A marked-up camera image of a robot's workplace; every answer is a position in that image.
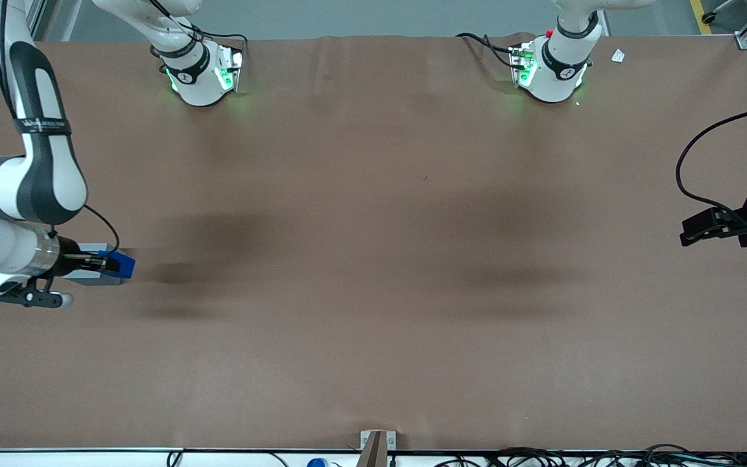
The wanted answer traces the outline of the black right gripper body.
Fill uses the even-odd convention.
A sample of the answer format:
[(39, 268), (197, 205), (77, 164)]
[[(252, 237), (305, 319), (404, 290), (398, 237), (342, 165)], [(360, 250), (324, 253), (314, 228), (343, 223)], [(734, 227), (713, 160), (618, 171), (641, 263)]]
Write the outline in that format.
[(64, 277), (75, 270), (91, 266), (91, 254), (83, 252), (77, 242), (68, 237), (57, 237), (59, 252), (56, 260), (56, 277)]

